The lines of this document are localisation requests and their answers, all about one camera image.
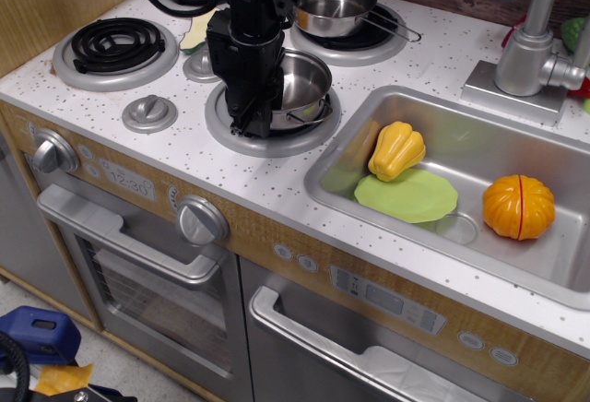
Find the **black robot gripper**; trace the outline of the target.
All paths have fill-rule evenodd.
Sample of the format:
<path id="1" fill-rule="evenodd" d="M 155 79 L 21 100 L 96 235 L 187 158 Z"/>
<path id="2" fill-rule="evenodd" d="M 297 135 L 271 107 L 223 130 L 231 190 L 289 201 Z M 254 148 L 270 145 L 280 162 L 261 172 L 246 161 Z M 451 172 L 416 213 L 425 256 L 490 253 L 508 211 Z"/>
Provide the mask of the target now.
<path id="1" fill-rule="evenodd" d="M 219 10 L 207 24 L 212 70 L 226 86 L 231 132 L 241 136 L 246 129 L 249 137 L 267 138 L 273 106 L 282 96 L 284 77 L 279 61 L 284 52 L 284 34 L 279 31 L 270 40 L 237 37 L 230 15 L 228 8 Z"/>

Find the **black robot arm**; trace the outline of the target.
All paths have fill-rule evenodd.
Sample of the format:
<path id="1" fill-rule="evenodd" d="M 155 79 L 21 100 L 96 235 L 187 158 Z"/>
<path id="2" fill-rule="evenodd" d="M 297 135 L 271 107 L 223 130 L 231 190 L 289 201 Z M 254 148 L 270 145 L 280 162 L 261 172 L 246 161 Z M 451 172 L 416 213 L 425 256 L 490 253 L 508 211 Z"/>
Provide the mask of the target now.
<path id="1" fill-rule="evenodd" d="M 206 30 L 213 73 L 226 86 L 231 131 L 266 138 L 282 107 L 285 30 L 295 0 L 227 0 Z"/>

